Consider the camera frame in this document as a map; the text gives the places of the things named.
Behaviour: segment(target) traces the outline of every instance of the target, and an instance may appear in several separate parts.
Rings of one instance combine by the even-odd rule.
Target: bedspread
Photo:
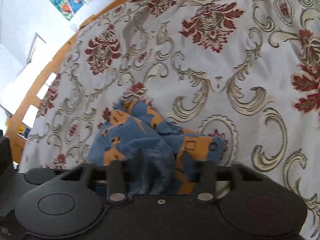
[[[20,171],[71,169],[119,99],[220,137],[300,195],[320,236],[320,0],[131,0],[84,27],[41,102]],[[227,185],[219,194],[227,192]]]

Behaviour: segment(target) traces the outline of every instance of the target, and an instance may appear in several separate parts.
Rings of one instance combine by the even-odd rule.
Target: silver screw
[[[164,204],[165,203],[165,200],[164,199],[159,199],[158,200],[158,204]]]
[[[208,200],[212,200],[213,199],[213,195],[210,193],[200,193],[198,195],[198,199],[202,200],[202,201],[208,201]]]
[[[109,198],[112,201],[122,201],[125,199],[125,195],[122,193],[113,193]]]

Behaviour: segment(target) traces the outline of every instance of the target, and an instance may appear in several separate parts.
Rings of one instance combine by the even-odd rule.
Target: wooden slat
[[[126,3],[129,0],[115,0],[110,5],[105,7],[100,13],[97,15],[91,15],[88,19],[86,19],[81,25],[80,28],[86,26],[90,22],[96,20],[101,15],[107,13],[111,9]],[[26,140],[17,134],[19,127],[22,124],[23,117],[25,116],[29,106],[33,104],[36,107],[39,107],[40,100],[36,99],[36,95],[45,81],[48,79],[49,75],[54,72],[58,74],[60,64],[64,60],[64,57],[68,50],[73,46],[76,41],[76,37],[79,31],[73,35],[56,53],[56,55],[52,58],[52,60],[46,65],[43,71],[39,74],[36,78],[35,82],[29,89],[28,93],[26,94],[25,98],[21,102],[17,112],[13,115],[10,120],[9,127],[5,136],[10,139],[10,147],[12,153],[12,159],[19,163],[22,155],[22,150],[25,146]]]

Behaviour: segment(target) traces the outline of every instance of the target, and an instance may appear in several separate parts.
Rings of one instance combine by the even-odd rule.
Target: floral bedspread
[[[220,164],[244,163],[300,195],[309,210],[301,235],[320,239],[320,0],[131,0],[114,8],[68,52],[20,171],[86,161],[121,98],[221,137]]]

